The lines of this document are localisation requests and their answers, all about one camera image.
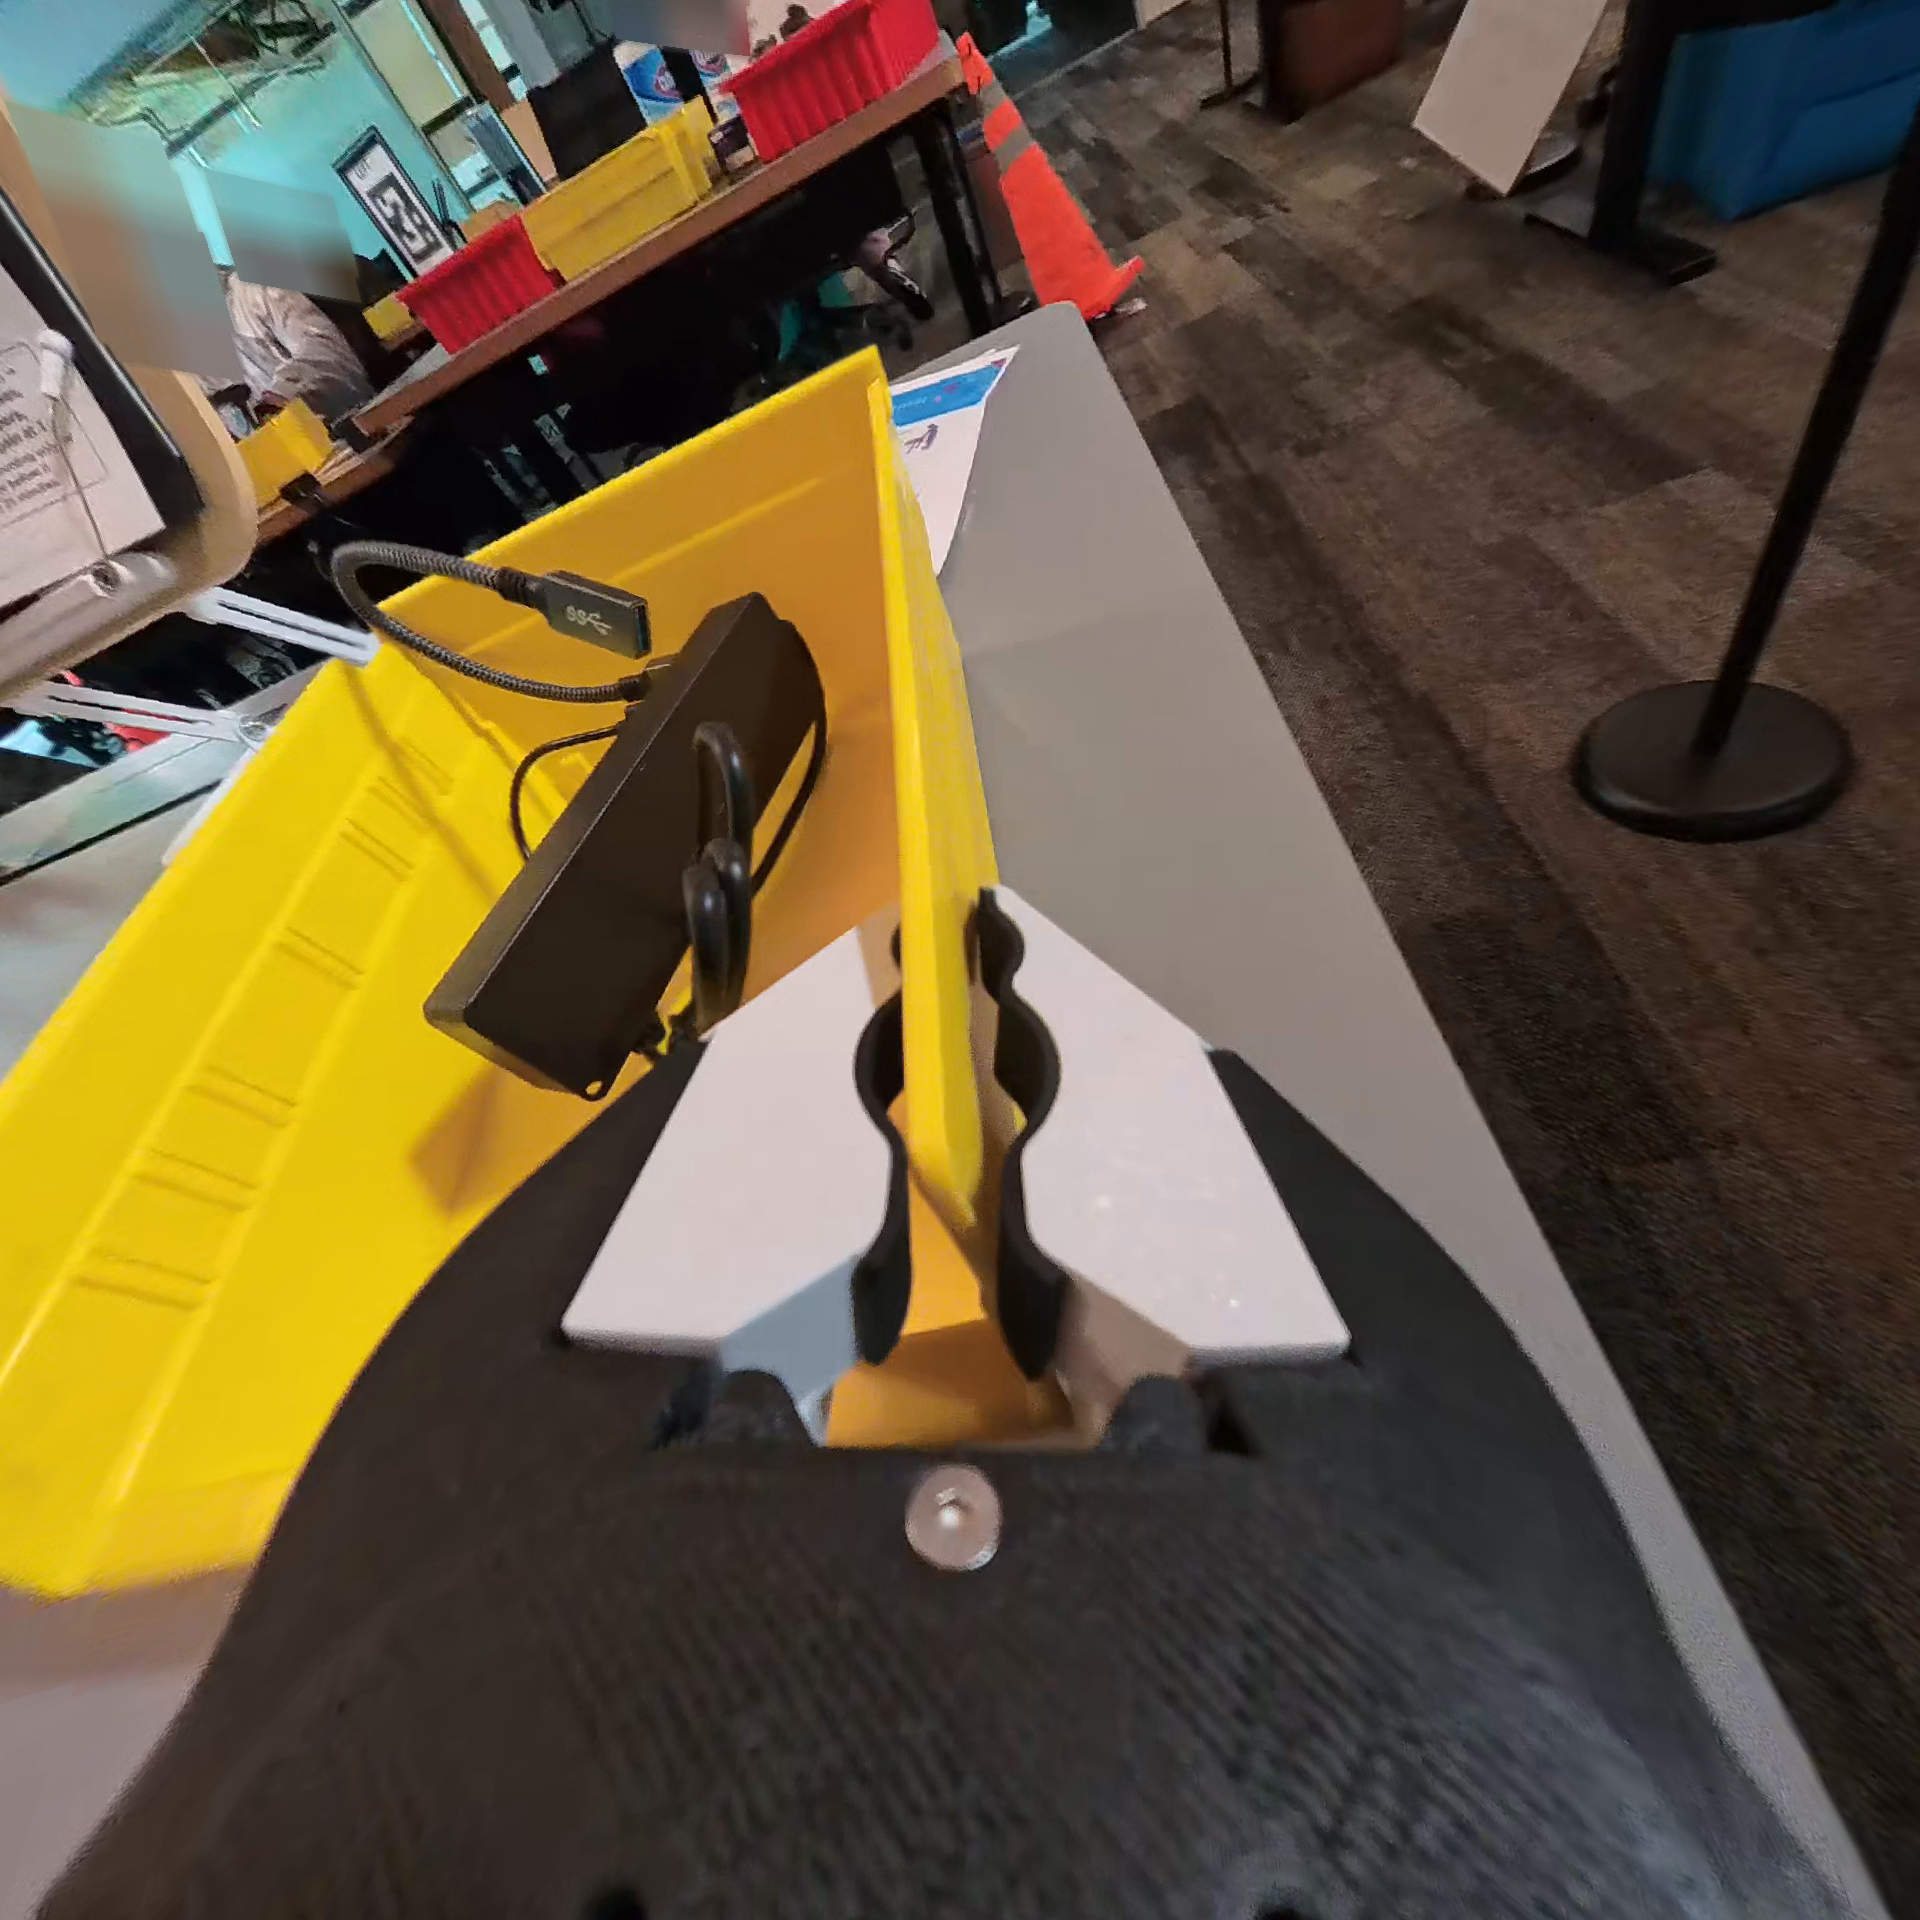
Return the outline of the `red plastic bin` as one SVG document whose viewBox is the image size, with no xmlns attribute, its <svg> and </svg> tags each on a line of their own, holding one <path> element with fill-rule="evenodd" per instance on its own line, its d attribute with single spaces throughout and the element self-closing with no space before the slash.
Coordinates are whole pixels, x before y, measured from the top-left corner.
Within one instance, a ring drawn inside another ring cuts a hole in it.
<svg viewBox="0 0 1920 1920">
<path fill-rule="evenodd" d="M 397 299 L 455 355 L 548 299 L 561 285 L 563 277 L 535 252 L 522 207 L 514 207 L 402 287 Z"/>
<path fill-rule="evenodd" d="M 751 5 L 758 33 L 718 94 L 751 151 L 779 159 L 908 83 L 941 45 L 933 2 Z"/>
</svg>

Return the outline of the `wooden workbench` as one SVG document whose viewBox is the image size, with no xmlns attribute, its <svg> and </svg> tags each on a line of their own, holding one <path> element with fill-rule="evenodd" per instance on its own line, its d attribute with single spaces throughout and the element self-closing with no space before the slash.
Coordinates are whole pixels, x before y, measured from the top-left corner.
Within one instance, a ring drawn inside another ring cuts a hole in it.
<svg viewBox="0 0 1920 1920">
<path fill-rule="evenodd" d="M 958 145 L 956 109 L 966 99 L 966 62 L 956 37 L 941 33 L 930 55 L 882 99 L 854 112 L 848 118 L 793 148 L 788 155 L 759 163 L 745 174 L 718 184 L 708 198 L 670 224 L 646 233 L 635 245 L 600 262 L 584 277 L 561 285 L 495 325 L 468 348 L 449 353 L 438 346 L 422 353 L 397 381 L 355 409 L 344 424 L 346 441 L 297 497 L 276 497 L 256 515 L 256 546 L 287 539 L 311 517 L 341 507 L 379 478 L 397 468 L 387 441 L 431 404 L 445 402 L 483 372 L 518 355 L 530 355 L 563 325 L 580 323 L 604 302 L 621 299 L 631 287 L 657 277 L 687 254 L 708 249 L 718 235 L 740 231 L 763 207 L 798 192 L 812 177 L 850 155 L 910 140 L 933 202 L 935 226 L 943 235 L 947 277 L 961 299 L 967 333 L 985 335 L 1004 323 L 1004 288 L 989 257 L 989 242 L 979 217 L 974 179 Z"/>
</svg>

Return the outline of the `black office chair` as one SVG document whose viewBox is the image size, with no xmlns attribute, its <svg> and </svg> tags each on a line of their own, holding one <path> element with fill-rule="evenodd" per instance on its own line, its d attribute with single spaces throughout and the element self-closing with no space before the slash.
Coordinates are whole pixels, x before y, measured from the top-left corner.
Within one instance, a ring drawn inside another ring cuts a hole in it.
<svg viewBox="0 0 1920 1920">
<path fill-rule="evenodd" d="M 916 328 L 938 315 L 910 272 L 908 252 L 914 235 L 916 215 L 908 211 L 867 233 L 825 277 L 788 294 L 777 309 L 779 371 L 821 371 L 859 348 L 908 355 L 916 342 Z"/>
</svg>

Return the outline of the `blue-striped clear plastic bag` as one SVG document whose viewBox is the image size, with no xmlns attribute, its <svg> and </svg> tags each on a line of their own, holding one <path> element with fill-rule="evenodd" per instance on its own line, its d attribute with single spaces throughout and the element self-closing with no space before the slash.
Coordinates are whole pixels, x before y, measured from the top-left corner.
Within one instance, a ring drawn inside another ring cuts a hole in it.
<svg viewBox="0 0 1920 1920">
<path fill-rule="evenodd" d="M 979 456 L 991 396 L 1022 348 L 1005 346 L 947 371 L 888 386 L 894 440 L 914 492 L 933 569 L 947 567 Z"/>
</svg>

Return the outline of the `instruction sheet on stand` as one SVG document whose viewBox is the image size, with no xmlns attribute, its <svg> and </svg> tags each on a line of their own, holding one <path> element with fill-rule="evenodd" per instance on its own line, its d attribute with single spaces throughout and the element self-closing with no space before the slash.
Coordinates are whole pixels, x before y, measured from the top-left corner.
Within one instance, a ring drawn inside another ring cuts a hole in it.
<svg viewBox="0 0 1920 1920">
<path fill-rule="evenodd" d="M 78 666 L 254 548 L 254 487 L 208 390 L 238 379 L 224 285 L 163 141 L 3 103 L 3 275 L 78 367 L 163 517 L 163 532 L 3 606 L 3 692 Z"/>
</svg>

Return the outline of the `grey flat board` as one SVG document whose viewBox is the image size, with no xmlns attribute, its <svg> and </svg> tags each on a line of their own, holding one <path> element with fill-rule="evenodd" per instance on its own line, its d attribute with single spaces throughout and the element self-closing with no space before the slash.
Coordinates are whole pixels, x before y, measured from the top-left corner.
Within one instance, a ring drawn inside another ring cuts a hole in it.
<svg viewBox="0 0 1920 1920">
<path fill-rule="evenodd" d="M 1550 130 L 1605 2 L 1465 2 L 1413 130 L 1509 192 Z"/>
</svg>

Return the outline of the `blue storage tote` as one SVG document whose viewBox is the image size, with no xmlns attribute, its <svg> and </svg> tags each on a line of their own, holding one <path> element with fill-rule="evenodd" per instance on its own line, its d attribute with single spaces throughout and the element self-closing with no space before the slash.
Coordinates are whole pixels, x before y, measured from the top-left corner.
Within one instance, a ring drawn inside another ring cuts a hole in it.
<svg viewBox="0 0 1920 1920">
<path fill-rule="evenodd" d="M 1719 13 L 1675 45 L 1649 182 L 1730 224 L 1888 170 L 1915 99 L 1915 2 Z"/>
</svg>

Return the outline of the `framed marker poster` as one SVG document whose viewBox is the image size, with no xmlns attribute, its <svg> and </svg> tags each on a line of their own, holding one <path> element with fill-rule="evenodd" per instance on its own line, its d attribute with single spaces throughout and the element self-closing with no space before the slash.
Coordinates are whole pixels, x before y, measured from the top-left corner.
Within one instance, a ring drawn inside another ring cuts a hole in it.
<svg viewBox="0 0 1920 1920">
<path fill-rule="evenodd" d="M 336 163 L 336 174 L 410 281 L 461 252 L 457 231 L 431 207 L 383 132 L 367 130 Z"/>
</svg>

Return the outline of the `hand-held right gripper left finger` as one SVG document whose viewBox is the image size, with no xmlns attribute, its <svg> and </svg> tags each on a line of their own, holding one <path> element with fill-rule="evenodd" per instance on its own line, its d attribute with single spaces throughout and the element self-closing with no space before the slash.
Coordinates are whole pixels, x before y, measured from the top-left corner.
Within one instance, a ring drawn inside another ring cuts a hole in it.
<svg viewBox="0 0 1920 1920">
<path fill-rule="evenodd" d="M 574 1345 L 769 1374 L 811 1435 L 910 1311 L 900 920 L 817 950 L 698 1049 L 563 1311 Z"/>
</svg>

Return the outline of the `brown bag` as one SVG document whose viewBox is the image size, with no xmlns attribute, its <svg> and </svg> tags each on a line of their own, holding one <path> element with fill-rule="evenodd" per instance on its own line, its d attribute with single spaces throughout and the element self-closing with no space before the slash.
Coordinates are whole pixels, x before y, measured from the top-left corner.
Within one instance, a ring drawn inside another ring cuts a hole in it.
<svg viewBox="0 0 1920 1920">
<path fill-rule="evenodd" d="M 1285 2 L 1269 28 L 1269 107 L 1295 122 L 1386 73 L 1405 54 L 1408 2 Z"/>
</svg>

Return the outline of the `black multi-port USB hub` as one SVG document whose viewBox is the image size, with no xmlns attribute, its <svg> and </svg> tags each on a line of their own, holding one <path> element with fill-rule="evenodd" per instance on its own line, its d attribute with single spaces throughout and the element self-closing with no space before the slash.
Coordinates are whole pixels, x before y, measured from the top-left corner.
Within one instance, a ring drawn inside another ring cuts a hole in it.
<svg viewBox="0 0 1920 1920">
<path fill-rule="evenodd" d="M 608 1097 L 745 1003 L 758 889 L 824 775 L 824 675 L 763 592 L 708 608 L 651 680 L 425 1000 L 546 1092 Z"/>
</svg>

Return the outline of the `yellow plastic bin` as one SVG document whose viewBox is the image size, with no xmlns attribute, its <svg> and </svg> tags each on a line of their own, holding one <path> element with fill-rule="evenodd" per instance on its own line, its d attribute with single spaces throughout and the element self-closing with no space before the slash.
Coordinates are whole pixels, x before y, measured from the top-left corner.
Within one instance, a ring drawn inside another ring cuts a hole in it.
<svg viewBox="0 0 1920 1920">
<path fill-rule="evenodd" d="M 271 409 L 238 440 L 237 452 L 254 487 L 254 513 L 271 515 L 287 502 L 325 511 L 325 469 L 341 452 L 325 418 L 303 398 Z"/>
<path fill-rule="evenodd" d="M 718 177 L 711 126 L 708 103 L 689 101 L 548 187 L 522 215 L 541 264 L 580 280 L 708 198 Z"/>
<path fill-rule="evenodd" d="M 763 592 L 829 753 L 748 995 L 900 915 L 963 661 L 876 349 L 522 527 L 485 564 L 648 602 L 657 652 Z M 3 1571 L 77 1596 L 238 1568 L 439 1262 L 598 1104 L 428 1017 L 522 870 L 514 765 L 610 725 L 387 645 L 330 663 L 26 1045 L 3 1123 Z"/>
</svg>

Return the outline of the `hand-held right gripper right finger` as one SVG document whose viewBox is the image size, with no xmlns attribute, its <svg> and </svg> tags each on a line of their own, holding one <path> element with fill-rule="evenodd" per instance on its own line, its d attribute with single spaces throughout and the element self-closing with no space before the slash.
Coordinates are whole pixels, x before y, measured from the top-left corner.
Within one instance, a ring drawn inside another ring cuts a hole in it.
<svg viewBox="0 0 1920 1920">
<path fill-rule="evenodd" d="M 1107 1422 L 1141 1378 L 1351 1348 L 1224 1067 L 1010 885 L 979 893 L 982 1298 L 1078 1422 Z"/>
</svg>

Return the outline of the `orange traffic cone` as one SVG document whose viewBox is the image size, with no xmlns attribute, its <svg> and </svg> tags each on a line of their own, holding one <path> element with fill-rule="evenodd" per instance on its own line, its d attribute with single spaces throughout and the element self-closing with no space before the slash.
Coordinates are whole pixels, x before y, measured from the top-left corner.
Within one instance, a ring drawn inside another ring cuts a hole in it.
<svg viewBox="0 0 1920 1920">
<path fill-rule="evenodd" d="M 1104 252 L 1093 217 L 1026 126 L 974 36 L 961 33 L 956 50 L 1036 302 L 1070 304 L 1090 325 L 1115 318 L 1136 296 L 1142 262 L 1117 262 Z"/>
</svg>

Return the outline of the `printed instruction sheet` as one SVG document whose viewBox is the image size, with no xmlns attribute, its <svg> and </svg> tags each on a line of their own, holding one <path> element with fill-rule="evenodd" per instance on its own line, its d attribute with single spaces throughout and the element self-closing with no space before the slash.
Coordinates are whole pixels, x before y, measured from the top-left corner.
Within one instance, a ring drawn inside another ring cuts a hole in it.
<svg viewBox="0 0 1920 1920">
<path fill-rule="evenodd" d="M 28 288 L 3 275 L 3 606 L 163 532 L 132 456 Z"/>
</svg>

